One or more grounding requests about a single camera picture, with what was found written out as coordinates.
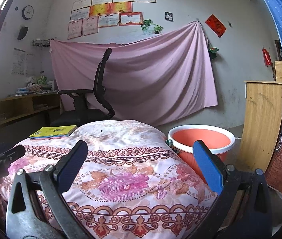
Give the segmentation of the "wooden desk with shelves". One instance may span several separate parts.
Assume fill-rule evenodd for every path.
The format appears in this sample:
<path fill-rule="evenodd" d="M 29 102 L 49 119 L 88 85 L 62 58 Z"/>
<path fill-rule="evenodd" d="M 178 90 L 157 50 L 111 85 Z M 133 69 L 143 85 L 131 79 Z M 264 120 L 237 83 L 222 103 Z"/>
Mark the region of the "wooden desk with shelves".
<path fill-rule="evenodd" d="M 59 109 L 60 95 L 57 92 L 11 96 L 0 99 L 0 127 L 35 116 L 40 116 L 44 123 L 49 125 L 51 112 Z"/>

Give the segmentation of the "yellow book stack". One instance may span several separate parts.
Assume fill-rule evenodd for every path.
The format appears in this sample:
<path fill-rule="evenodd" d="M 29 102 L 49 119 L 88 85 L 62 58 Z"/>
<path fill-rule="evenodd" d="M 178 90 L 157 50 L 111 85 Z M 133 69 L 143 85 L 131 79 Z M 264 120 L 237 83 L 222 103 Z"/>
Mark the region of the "yellow book stack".
<path fill-rule="evenodd" d="M 76 125 L 59 127 L 42 127 L 29 136 L 30 139 L 54 139 L 70 136 L 77 129 Z"/>

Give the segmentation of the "pile of papers on desk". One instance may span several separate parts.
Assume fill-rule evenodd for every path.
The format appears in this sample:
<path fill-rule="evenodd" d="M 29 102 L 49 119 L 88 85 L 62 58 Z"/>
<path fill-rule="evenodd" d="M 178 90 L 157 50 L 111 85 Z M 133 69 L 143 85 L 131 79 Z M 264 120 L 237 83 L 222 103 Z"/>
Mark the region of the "pile of papers on desk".
<path fill-rule="evenodd" d="M 29 77 L 25 87 L 18 88 L 14 96 L 25 96 L 30 94 L 45 94 L 55 92 L 57 85 L 55 80 L 48 81 L 45 75 Z"/>

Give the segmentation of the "orange plastic bucket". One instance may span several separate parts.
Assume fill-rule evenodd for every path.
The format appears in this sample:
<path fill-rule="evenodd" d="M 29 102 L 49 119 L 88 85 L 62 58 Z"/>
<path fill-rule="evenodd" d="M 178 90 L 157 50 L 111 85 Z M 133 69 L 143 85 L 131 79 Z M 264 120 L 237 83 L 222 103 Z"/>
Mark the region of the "orange plastic bucket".
<path fill-rule="evenodd" d="M 211 154 L 225 161 L 228 151 L 235 145 L 235 136 L 220 127 L 210 125 L 181 125 L 171 129 L 168 140 L 172 142 L 178 156 L 187 163 L 201 179 L 204 156 L 200 151 L 208 150 Z"/>

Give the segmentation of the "floral pink table cover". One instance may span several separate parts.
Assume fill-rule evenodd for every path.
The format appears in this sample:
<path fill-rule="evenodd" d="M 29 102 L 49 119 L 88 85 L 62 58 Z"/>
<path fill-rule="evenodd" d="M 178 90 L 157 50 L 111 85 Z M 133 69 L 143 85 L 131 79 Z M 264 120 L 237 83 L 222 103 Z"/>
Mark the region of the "floral pink table cover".
<path fill-rule="evenodd" d="M 9 168 L 0 197 L 9 198 L 15 172 L 56 164 L 78 141 L 87 158 L 63 194 L 96 238 L 185 238 L 217 194 L 166 144 L 158 129 L 134 120 L 99 121 L 59 139 L 25 139 L 25 155 Z"/>

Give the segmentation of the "wooden cabinet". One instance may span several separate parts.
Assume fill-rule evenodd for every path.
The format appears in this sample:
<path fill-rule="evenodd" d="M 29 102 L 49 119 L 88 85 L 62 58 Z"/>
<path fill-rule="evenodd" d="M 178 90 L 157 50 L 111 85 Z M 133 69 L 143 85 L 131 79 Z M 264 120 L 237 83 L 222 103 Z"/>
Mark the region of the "wooden cabinet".
<path fill-rule="evenodd" d="M 282 125 L 282 61 L 274 63 L 274 81 L 245 82 L 245 119 L 239 168 L 266 171 L 274 153 Z"/>

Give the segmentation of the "red hanging ornament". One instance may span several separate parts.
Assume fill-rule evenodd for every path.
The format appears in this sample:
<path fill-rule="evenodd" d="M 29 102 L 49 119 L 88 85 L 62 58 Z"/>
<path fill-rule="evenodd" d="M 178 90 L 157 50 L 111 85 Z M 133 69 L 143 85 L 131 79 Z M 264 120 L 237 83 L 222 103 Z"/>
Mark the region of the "red hanging ornament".
<path fill-rule="evenodd" d="M 263 54 L 263 58 L 264 58 L 264 64 L 267 67 L 270 67 L 270 66 L 273 67 L 273 63 L 272 63 L 269 51 L 266 48 L 263 47 L 262 54 Z"/>

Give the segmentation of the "pink hanging cloth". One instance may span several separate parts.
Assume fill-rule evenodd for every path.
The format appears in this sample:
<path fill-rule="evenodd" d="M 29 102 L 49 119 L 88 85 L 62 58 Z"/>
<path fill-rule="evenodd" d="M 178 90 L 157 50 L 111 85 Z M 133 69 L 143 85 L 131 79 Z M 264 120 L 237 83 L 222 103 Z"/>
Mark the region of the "pink hanging cloth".
<path fill-rule="evenodd" d="M 53 40 L 50 56 L 58 88 L 90 89 L 106 49 L 112 53 L 103 85 L 115 118 L 160 126 L 217 106 L 200 23 L 125 45 Z"/>

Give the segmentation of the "black hat on wall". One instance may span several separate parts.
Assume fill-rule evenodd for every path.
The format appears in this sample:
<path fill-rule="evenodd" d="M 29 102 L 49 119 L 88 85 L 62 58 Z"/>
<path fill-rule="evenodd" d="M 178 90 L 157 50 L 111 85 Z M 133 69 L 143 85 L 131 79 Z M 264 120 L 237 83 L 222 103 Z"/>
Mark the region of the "black hat on wall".
<path fill-rule="evenodd" d="M 28 33 L 28 27 L 27 26 L 22 26 L 20 28 L 17 40 L 23 40 L 26 37 L 27 33 Z"/>

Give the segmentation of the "round wall clock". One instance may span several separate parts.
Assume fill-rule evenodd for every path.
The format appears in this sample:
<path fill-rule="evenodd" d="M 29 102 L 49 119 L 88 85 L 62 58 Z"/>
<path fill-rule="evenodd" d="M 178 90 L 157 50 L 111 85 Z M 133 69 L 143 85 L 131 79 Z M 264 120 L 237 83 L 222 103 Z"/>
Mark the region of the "round wall clock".
<path fill-rule="evenodd" d="M 22 9 L 21 15 L 24 20 L 30 20 L 34 15 L 34 8 L 31 5 L 26 5 Z"/>

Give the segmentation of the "wall certificates cluster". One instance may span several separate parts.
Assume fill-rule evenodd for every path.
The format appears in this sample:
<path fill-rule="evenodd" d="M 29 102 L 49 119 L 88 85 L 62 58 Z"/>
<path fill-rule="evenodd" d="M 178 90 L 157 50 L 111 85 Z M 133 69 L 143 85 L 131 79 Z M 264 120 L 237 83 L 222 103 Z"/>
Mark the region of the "wall certificates cluster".
<path fill-rule="evenodd" d="M 142 12 L 134 11 L 134 3 L 155 3 L 156 0 L 78 0 L 73 3 L 67 39 L 98 33 L 115 26 L 143 25 Z"/>

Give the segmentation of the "red diamond wall paper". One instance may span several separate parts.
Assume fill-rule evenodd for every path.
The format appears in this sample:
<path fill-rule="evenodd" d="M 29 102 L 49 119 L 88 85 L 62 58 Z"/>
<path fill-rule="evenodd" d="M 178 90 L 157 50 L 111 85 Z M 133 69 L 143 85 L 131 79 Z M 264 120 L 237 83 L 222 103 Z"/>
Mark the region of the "red diamond wall paper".
<path fill-rule="evenodd" d="M 225 31 L 226 27 L 224 24 L 214 15 L 212 14 L 205 23 L 214 31 L 214 33 L 221 38 Z"/>

